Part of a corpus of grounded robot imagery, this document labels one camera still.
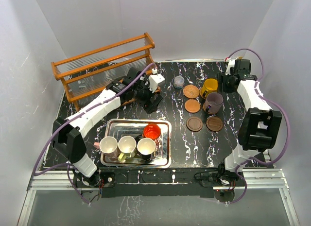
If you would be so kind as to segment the yellow mug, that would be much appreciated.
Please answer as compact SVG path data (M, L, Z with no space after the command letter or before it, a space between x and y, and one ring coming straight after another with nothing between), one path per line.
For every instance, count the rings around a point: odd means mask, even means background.
M200 96L206 99L207 95L212 92L217 92L218 90L218 81L213 78L208 78L204 81L203 86L200 88Z

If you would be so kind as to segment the purple mug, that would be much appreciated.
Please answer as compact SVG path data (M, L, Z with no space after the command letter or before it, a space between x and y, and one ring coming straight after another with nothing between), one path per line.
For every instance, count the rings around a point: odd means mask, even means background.
M207 95L203 109L208 114L217 114L223 104L223 96L220 93L212 92Z

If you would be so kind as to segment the orange-red mug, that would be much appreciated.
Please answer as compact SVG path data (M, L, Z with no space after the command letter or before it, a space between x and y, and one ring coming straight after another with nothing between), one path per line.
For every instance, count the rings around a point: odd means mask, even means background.
M157 139L161 135L161 129L157 124L151 123L144 127L143 136L145 138Z

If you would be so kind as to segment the woven rattan coaster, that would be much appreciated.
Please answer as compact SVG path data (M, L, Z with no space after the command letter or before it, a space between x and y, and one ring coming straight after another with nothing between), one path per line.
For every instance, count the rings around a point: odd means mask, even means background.
M189 99L197 98L199 96L199 92L199 88L195 85L187 85L183 88L183 94Z

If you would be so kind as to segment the black white mug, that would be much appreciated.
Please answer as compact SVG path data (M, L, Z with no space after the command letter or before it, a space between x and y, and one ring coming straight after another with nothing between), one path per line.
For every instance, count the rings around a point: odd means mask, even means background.
M142 138L137 143L137 151L144 161L151 161L155 155L156 143L150 138Z

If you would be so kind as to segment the light wooden coaster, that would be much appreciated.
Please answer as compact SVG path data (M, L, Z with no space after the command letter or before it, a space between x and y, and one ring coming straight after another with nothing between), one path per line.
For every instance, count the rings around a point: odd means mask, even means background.
M194 99L189 99L184 104L185 110L189 113L197 113L201 109L201 104Z

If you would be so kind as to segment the green handled white mug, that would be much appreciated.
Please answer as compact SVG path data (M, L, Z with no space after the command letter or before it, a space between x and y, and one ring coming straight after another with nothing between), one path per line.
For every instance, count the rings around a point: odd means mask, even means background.
M124 136L118 142L120 154L118 156L119 162L124 162L127 158L133 158L136 151L137 142L132 136Z

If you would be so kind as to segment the dark wooden coaster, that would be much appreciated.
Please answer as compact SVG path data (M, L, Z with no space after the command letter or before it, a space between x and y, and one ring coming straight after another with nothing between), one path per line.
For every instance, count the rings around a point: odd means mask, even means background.
M206 126L210 131L218 132L223 128L223 122L219 117L209 117L206 121Z
M190 117L186 121L187 128L192 132L198 132L203 128L203 122L198 117Z

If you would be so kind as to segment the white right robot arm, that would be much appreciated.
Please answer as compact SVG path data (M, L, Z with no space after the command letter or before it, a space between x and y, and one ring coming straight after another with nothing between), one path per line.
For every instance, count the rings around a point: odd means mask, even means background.
M227 59L225 73L218 75L221 91L238 93L246 115L238 132L237 146L218 166L216 179L221 185L237 181L244 166L257 154L274 147L282 114L263 99L257 76L251 74L248 59Z

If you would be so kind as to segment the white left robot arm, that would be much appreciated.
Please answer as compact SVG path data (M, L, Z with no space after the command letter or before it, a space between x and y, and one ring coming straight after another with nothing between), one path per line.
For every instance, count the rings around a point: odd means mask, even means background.
M57 118L51 146L78 170L85 183L91 187L98 185L99 169L86 153L85 136L103 117L132 99L148 114L157 111L162 100L157 89L164 81L161 74L147 76L130 69L122 81L113 80L80 111L66 119Z

